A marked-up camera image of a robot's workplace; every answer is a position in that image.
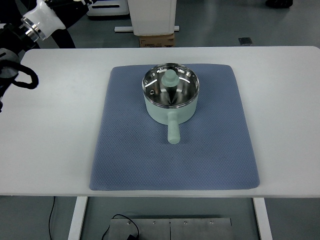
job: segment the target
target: metal plate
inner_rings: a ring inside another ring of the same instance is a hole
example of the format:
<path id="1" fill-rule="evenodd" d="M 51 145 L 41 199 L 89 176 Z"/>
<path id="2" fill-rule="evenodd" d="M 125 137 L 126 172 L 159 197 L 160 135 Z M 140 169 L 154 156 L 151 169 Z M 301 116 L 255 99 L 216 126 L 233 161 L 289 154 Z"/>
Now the metal plate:
<path id="1" fill-rule="evenodd" d="M 230 218 L 171 219 L 171 240 L 232 240 Z"/>
<path id="2" fill-rule="evenodd" d="M 139 240 L 233 240 L 230 218 L 132 219 L 139 228 Z M 137 236 L 136 226 L 127 219 L 112 219 L 108 239 L 126 240 Z"/>

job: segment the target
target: black cable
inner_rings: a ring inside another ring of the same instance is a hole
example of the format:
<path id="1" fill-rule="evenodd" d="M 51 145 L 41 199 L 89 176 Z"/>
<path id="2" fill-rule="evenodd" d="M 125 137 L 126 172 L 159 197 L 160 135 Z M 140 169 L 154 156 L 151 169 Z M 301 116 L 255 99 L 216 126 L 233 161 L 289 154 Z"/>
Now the black cable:
<path id="1" fill-rule="evenodd" d="M 2 60 L 0 61 L 0 70 L 3 67 L 11 67 L 14 68 L 20 72 L 23 72 L 31 77 L 31 82 L 21 82 L 21 81 L 15 81 L 14 78 L 8 78 L 11 79 L 11 83 L 17 87 L 25 88 L 25 89 L 35 89 L 39 84 L 39 78 L 35 71 L 33 71 L 31 68 L 27 66 L 23 66 L 20 63 L 9 61 L 9 60 Z"/>
<path id="2" fill-rule="evenodd" d="M 56 196 L 53 197 L 53 204 L 52 204 L 52 208 L 51 208 L 51 212 L 50 212 L 50 217 L 49 217 L 49 235 L 50 235 L 50 240 L 52 240 L 52 237 L 51 237 L 51 230 L 50 230 L 50 221 L 51 221 L 51 215 L 52 215 L 52 212 L 54 210 L 54 207 L 55 207 L 55 202 L 56 202 Z"/>
<path id="3" fill-rule="evenodd" d="M 130 220 L 130 221 L 135 225 L 135 227 L 136 227 L 136 230 L 137 230 L 137 232 L 138 232 L 138 235 L 136 236 L 136 238 L 139 239 L 139 228 L 138 228 L 138 226 L 135 224 L 135 222 L 132 221 L 129 217 L 127 217 L 127 216 L 125 216 L 125 215 L 122 215 L 122 214 L 119 214 L 119 213 L 116 214 L 116 215 L 114 215 L 111 219 L 115 219 L 116 216 L 121 216 L 121 217 L 124 217 L 124 218 Z M 107 229 L 107 230 L 104 232 L 104 234 L 102 235 L 101 240 L 104 240 L 104 237 L 105 237 L 105 235 L 107 234 L 109 228 L 110 228 L 110 225 L 109 225 L 108 229 Z"/>

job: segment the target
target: cardboard box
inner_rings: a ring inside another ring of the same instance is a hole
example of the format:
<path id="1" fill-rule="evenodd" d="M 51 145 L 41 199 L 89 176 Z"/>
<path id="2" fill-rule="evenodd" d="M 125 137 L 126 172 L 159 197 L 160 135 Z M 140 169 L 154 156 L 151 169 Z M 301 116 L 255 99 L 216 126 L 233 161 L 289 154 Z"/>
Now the cardboard box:
<path id="1" fill-rule="evenodd" d="M 175 34 L 140 36 L 140 48 L 171 48 L 175 46 Z"/>

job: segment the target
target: table leg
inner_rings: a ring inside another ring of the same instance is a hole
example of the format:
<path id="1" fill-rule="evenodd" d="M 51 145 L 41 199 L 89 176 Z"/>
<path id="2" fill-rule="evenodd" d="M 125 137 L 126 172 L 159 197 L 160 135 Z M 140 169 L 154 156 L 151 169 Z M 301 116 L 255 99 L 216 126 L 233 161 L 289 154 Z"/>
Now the table leg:
<path id="1" fill-rule="evenodd" d="M 253 205 L 261 240 L 272 240 L 269 218 L 263 197 L 254 197 Z"/>
<path id="2" fill-rule="evenodd" d="M 68 240 L 79 240 L 87 207 L 87 196 L 76 198 Z"/>

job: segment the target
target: saucepan handle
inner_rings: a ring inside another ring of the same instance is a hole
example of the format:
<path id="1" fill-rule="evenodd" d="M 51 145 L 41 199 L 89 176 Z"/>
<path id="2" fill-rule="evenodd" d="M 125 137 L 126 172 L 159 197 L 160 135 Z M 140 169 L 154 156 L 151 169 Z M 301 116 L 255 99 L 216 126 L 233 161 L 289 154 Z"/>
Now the saucepan handle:
<path id="1" fill-rule="evenodd" d="M 177 144 L 180 142 L 177 111 L 168 112 L 168 141 L 171 144 Z"/>

